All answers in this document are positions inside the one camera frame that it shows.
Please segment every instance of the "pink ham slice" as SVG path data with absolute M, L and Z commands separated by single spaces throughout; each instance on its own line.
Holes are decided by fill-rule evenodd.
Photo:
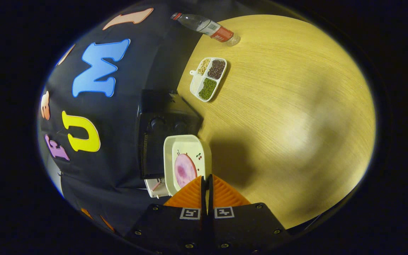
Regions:
M 180 188 L 185 187 L 190 181 L 198 177 L 193 161 L 186 154 L 178 155 L 174 163 L 174 172 Z

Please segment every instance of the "table surface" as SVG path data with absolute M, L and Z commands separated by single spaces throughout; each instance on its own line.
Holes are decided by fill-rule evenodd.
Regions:
M 212 172 L 290 228 L 330 209 L 364 176 L 375 141 L 369 86 L 349 54 L 312 24 L 283 16 L 219 22 L 241 36 L 228 47 L 203 35 L 178 93 L 203 116 L 198 137 Z M 206 57 L 228 61 L 214 98 L 190 93 Z

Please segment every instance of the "red bottle label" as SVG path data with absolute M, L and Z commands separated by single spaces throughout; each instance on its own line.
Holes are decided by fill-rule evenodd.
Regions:
M 225 29 L 223 26 L 212 34 L 210 37 L 219 40 L 220 42 L 226 42 L 227 40 L 231 39 L 234 33 L 230 30 Z

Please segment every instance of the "blue letter m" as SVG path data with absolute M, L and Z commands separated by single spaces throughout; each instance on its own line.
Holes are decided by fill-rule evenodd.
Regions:
M 73 80 L 72 95 L 78 97 L 80 92 L 90 91 L 103 92 L 107 97 L 111 97 L 114 94 L 115 78 L 109 77 L 106 81 L 96 80 L 112 74 L 118 68 L 103 60 L 103 58 L 112 58 L 116 62 L 121 60 L 129 44 L 130 39 L 110 44 L 96 45 L 92 43 L 89 45 L 81 59 L 91 65 L 91 68 L 82 72 Z

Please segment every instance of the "clear plastic bottle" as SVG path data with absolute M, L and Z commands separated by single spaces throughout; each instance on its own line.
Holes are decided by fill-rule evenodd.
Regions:
M 180 24 L 191 30 L 207 34 L 211 38 L 217 39 L 220 42 L 225 42 L 228 46 L 234 46 L 240 41 L 240 36 L 203 16 L 177 12 L 171 16 L 171 19 L 179 21 Z

